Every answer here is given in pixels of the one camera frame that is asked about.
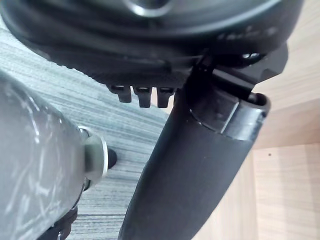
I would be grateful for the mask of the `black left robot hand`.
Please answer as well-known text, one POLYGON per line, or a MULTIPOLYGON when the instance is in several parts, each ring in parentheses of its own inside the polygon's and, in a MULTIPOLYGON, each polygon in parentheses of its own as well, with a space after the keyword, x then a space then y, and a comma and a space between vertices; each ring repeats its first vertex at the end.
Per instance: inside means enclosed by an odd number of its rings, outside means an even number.
POLYGON ((138 181, 121 240, 190 240, 269 114, 253 88, 281 74, 301 0, 3 0, 23 45, 148 108, 173 109, 138 181))

